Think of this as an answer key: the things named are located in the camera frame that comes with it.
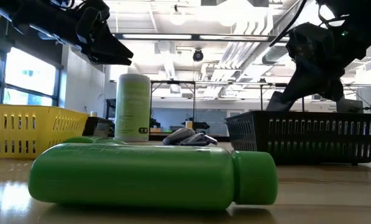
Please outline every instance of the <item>plastic basket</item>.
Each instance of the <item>plastic basket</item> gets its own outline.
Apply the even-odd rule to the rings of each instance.
[[[0,105],[0,158],[36,158],[81,136],[88,115],[50,106]]]
[[[226,118],[237,151],[262,151],[277,164],[371,162],[371,114],[251,111]]]
[[[110,119],[89,117],[86,122],[83,136],[108,137],[113,122]]]

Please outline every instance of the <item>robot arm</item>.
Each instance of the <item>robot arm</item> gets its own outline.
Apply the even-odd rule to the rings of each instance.
[[[30,28],[42,39],[81,50],[92,63],[130,65],[133,53],[109,31],[109,8],[102,0],[0,0],[0,15],[20,33]]]
[[[320,94],[339,101],[343,96],[340,77],[355,59],[362,60],[371,46],[371,0],[316,0],[335,18],[319,18],[327,28],[301,24],[289,31],[286,47],[296,63],[296,72],[283,93],[275,92],[269,111],[288,111],[304,96]],[[341,26],[331,22],[344,21]]]

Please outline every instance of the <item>bottle cap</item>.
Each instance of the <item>bottle cap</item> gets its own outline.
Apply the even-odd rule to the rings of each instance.
[[[277,168],[266,152],[232,154],[235,165],[235,203],[239,205],[271,205],[278,194]]]

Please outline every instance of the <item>table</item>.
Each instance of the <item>table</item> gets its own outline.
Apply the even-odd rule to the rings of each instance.
[[[232,149],[230,144],[221,146]],[[69,207],[38,202],[27,190],[31,164],[30,160],[0,159],[0,224],[371,224],[371,164],[278,167],[280,184],[275,205],[231,205],[223,212]]]

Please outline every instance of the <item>yellow basket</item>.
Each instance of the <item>yellow basket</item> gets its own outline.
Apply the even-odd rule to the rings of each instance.
[[[87,114],[52,106],[0,105],[0,158],[34,159],[81,136]]]

